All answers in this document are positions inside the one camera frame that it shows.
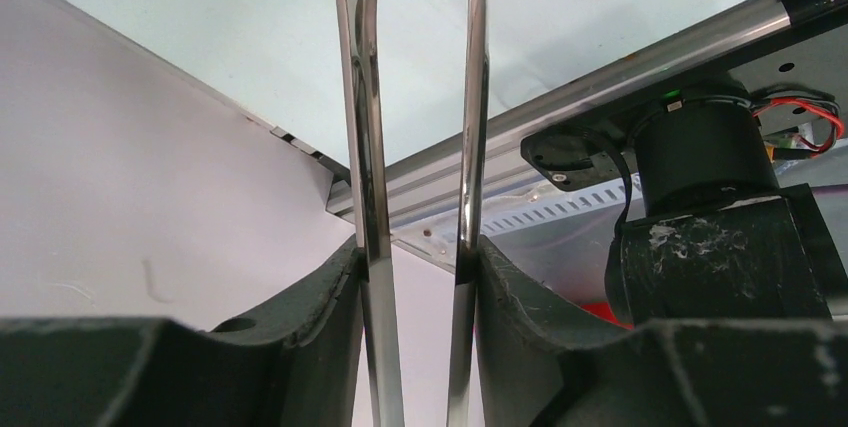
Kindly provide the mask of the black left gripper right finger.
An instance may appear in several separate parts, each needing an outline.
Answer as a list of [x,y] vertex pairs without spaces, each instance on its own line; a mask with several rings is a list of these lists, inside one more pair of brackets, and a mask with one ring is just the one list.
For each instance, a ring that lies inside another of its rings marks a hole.
[[489,426],[843,426],[847,328],[818,320],[605,321],[479,242]]

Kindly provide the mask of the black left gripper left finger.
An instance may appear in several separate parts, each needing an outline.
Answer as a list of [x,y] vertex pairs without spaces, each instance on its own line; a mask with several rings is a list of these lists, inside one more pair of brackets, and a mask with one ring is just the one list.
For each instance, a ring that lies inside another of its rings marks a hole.
[[5,426],[348,426],[363,256],[320,267],[210,331],[154,317],[1,322]]

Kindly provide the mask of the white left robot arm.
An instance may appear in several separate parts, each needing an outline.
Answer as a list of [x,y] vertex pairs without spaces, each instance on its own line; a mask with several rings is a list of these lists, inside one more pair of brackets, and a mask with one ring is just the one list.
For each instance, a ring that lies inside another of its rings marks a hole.
[[[612,259],[677,317],[624,329],[480,239],[484,411],[503,426],[843,426],[847,329],[803,314],[824,225],[807,187],[619,222]],[[355,241],[210,332],[155,318],[1,324],[5,426],[348,426],[366,287]]]

